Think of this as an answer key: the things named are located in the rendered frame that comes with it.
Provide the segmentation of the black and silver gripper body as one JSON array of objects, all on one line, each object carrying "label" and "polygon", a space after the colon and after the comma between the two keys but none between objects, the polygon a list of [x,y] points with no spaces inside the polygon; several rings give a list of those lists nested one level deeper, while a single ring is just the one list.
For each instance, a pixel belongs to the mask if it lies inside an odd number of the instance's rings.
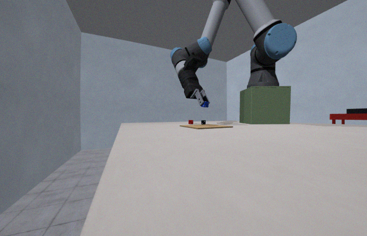
[{"label": "black and silver gripper body", "polygon": [[198,78],[195,74],[200,63],[200,57],[192,53],[192,55],[190,55],[186,60],[183,60],[176,65],[176,73],[184,89],[186,98],[190,98],[195,89],[199,89],[199,92],[203,90],[199,85]]}]

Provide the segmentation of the tan square mat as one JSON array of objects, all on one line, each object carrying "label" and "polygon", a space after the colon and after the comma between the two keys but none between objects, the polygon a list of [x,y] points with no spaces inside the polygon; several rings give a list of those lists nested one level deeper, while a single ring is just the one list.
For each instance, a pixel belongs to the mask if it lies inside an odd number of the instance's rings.
[{"label": "tan square mat", "polygon": [[199,125],[180,125],[181,127],[193,129],[213,129],[213,128],[231,128],[233,126],[213,125],[213,124],[199,124]]}]

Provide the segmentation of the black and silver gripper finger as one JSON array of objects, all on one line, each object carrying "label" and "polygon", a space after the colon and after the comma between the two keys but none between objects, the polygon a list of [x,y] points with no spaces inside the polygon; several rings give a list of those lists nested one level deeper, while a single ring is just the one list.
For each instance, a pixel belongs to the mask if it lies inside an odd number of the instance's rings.
[{"label": "black and silver gripper finger", "polygon": [[[205,94],[205,90],[201,90],[200,94],[202,95],[204,101],[209,102],[209,100],[208,100],[208,98]],[[210,102],[209,102],[209,104],[210,104]]]},{"label": "black and silver gripper finger", "polygon": [[200,106],[202,106],[205,102],[204,102],[204,100],[203,100],[203,97],[202,97],[202,95],[200,94],[200,92],[199,92],[199,89],[196,89],[194,92],[193,92],[193,94],[191,95],[191,97],[190,98],[194,98],[194,96],[196,96],[196,98],[197,98],[197,100],[198,100],[198,103],[199,103],[199,105]]}]

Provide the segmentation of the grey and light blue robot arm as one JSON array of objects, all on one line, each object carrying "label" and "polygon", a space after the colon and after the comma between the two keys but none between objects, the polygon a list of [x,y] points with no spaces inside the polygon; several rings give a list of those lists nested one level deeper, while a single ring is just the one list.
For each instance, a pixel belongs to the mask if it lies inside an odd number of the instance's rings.
[{"label": "grey and light blue robot arm", "polygon": [[[297,33],[291,25],[274,19],[264,0],[235,0],[254,32],[250,52],[250,79],[247,88],[279,86],[275,62],[295,46]],[[192,53],[201,58],[205,67],[225,10],[231,0],[212,0],[212,8],[200,39],[185,48],[174,48],[170,57],[174,68]],[[261,32],[260,32],[261,31]]]}]

